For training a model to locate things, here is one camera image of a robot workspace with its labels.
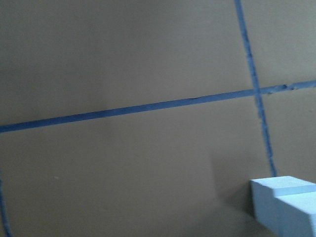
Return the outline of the light blue foam block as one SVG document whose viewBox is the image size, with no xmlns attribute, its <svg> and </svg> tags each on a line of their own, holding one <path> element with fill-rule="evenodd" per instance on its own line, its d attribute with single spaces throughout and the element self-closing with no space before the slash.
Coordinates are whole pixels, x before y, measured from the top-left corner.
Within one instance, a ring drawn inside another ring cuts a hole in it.
<svg viewBox="0 0 316 237">
<path fill-rule="evenodd" d="M 252 179 L 250 185 L 256 220 L 277 235 L 280 235 L 277 197 L 316 190 L 315 183 L 292 176 Z"/>
<path fill-rule="evenodd" d="M 316 194 L 302 193 L 276 198 L 281 237 L 316 235 Z"/>
</svg>

